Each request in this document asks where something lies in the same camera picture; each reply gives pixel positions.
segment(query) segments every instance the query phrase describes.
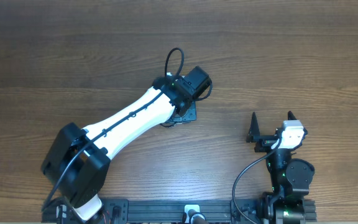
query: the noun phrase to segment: small robot arm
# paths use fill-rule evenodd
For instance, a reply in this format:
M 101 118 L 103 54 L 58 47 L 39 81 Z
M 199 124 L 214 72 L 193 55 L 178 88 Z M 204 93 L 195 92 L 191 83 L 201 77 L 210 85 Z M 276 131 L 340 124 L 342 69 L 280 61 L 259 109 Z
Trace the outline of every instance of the small robot arm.
M 154 80 L 142 97 L 110 118 L 82 129 L 70 123 L 60 130 L 41 166 L 55 185 L 43 209 L 53 203 L 50 199 L 59 189 L 64 198 L 61 199 L 72 208 L 79 222 L 97 223 L 102 219 L 103 204 L 97 193 L 114 156 L 148 129 L 185 115 L 212 84 L 209 75 L 199 67 L 184 77 L 179 76 L 180 69 L 175 76 Z

